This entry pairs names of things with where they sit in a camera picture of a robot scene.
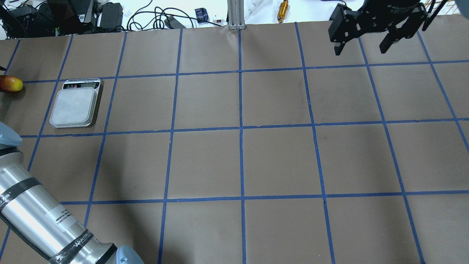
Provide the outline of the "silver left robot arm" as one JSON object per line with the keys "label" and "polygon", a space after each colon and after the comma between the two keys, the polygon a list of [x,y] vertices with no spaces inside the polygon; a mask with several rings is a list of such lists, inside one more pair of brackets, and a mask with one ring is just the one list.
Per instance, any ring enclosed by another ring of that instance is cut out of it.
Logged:
{"label": "silver left robot arm", "polygon": [[22,138],[1,123],[1,220],[49,264],[142,264],[129,246],[99,242],[22,165]]}

